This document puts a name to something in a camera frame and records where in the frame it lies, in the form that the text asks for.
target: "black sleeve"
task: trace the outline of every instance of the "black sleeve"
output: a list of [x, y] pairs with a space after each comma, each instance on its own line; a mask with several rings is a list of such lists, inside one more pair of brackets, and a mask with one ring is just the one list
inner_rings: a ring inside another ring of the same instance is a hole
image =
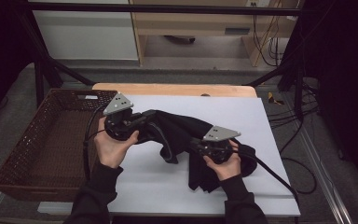
[[225, 201], [226, 223], [267, 224], [267, 218], [255, 203], [255, 196], [249, 192], [240, 175], [220, 182], [227, 195]]
[[121, 167], [113, 169], [99, 163], [91, 181], [76, 195], [71, 215], [64, 224], [110, 223], [107, 205], [117, 196], [116, 181], [121, 172]]

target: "hand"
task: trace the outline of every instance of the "hand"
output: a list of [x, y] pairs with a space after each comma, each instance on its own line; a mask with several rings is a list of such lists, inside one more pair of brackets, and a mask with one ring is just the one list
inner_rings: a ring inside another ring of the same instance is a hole
[[[104, 130], [104, 121], [106, 117], [99, 120], [98, 131]], [[127, 141], [118, 141], [111, 138], [106, 132], [100, 132], [94, 137], [94, 143], [97, 147], [98, 157], [103, 165], [118, 168], [124, 161], [127, 150], [133, 144], [138, 142], [139, 131], [133, 132]]]
[[[229, 140], [229, 143], [233, 146], [234, 150], [237, 150], [238, 145], [236, 143], [231, 140]], [[212, 159], [207, 156], [203, 156], [203, 159], [205, 159], [206, 164], [216, 172], [220, 181], [241, 173], [241, 158], [237, 153], [232, 153], [228, 161], [222, 164], [214, 163]]]

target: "finger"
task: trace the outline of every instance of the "finger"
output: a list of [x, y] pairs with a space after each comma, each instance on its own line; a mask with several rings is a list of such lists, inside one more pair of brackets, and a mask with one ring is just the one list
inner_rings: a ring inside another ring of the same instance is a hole
[[238, 155], [238, 153], [231, 154], [231, 156], [229, 157], [229, 160], [233, 160], [233, 159], [241, 161], [241, 157]]
[[231, 144], [232, 149], [238, 151], [238, 144], [237, 143], [235, 143], [235, 142], [233, 142], [231, 140], [228, 140], [228, 142]]
[[202, 158], [206, 161], [206, 164], [214, 164], [213, 160], [208, 156], [203, 156]]
[[106, 117], [103, 117], [98, 121], [98, 131], [104, 130], [104, 121], [105, 120], [106, 120]]

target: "metal bracket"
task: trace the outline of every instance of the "metal bracket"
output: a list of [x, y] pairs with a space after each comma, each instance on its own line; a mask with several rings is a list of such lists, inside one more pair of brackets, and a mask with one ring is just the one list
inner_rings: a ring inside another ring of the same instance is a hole
[[131, 101], [123, 94], [121, 94], [121, 92], [118, 92], [103, 111], [103, 114], [108, 116], [131, 107], [133, 107], [133, 103], [131, 103]]
[[220, 142], [229, 138], [240, 136], [240, 132], [236, 132], [227, 128], [222, 128], [219, 126], [213, 126], [205, 136], [203, 137], [204, 141], [210, 142]]

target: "wicker basket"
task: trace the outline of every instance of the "wicker basket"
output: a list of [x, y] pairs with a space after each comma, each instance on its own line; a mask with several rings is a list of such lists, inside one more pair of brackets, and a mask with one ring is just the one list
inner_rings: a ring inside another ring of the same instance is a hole
[[[51, 90], [2, 165], [0, 191], [22, 201], [71, 202], [86, 180], [82, 150], [87, 124], [95, 108], [116, 93]], [[98, 99], [88, 99], [90, 95]], [[90, 134], [97, 131], [102, 115], [96, 115]], [[91, 139], [90, 167], [96, 161]]]

